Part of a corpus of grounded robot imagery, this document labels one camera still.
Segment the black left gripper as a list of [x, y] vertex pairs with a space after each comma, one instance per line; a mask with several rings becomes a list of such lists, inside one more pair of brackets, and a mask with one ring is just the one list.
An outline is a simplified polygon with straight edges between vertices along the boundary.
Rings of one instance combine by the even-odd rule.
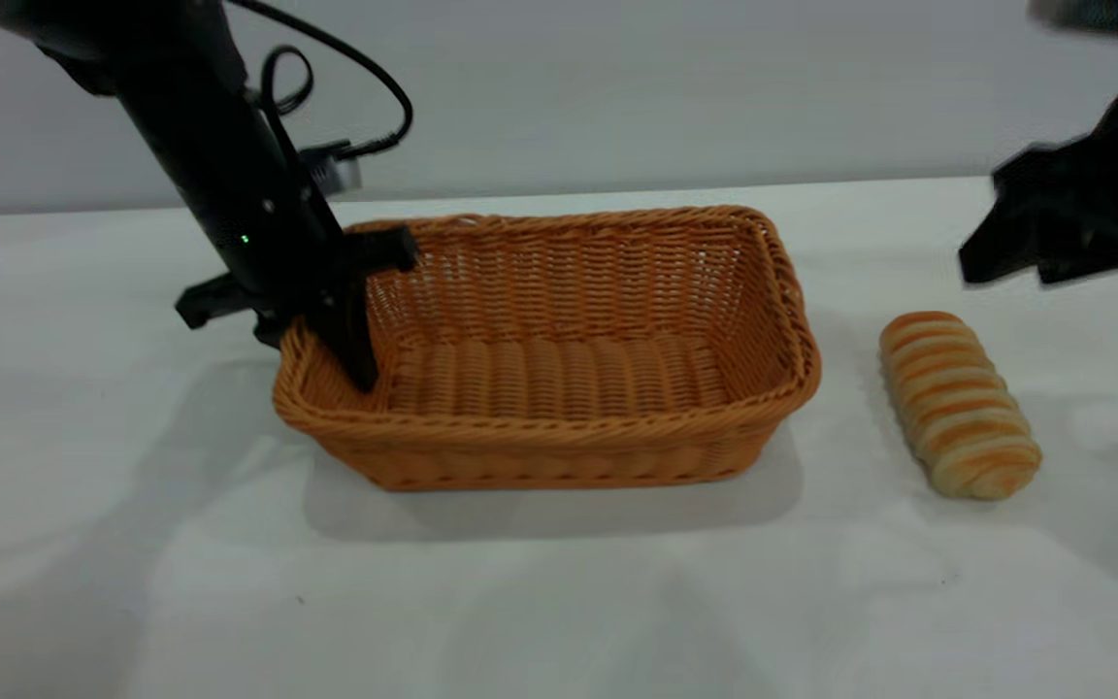
[[418, 248], [407, 227], [345, 234], [241, 92], [138, 85], [119, 100], [226, 266], [177, 301], [187, 327], [253, 310], [253, 336], [280, 350], [310, 311], [311, 332], [347, 379], [373, 393], [364, 276], [413, 270]]

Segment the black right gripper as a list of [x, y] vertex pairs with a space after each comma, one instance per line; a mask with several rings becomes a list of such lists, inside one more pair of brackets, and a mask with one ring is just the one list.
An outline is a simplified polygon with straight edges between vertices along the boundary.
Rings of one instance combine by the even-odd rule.
[[1038, 270], [1060, 286], [1118, 270], [1118, 97], [1086, 136], [1034, 145], [991, 174], [991, 216], [961, 244], [963, 283]]

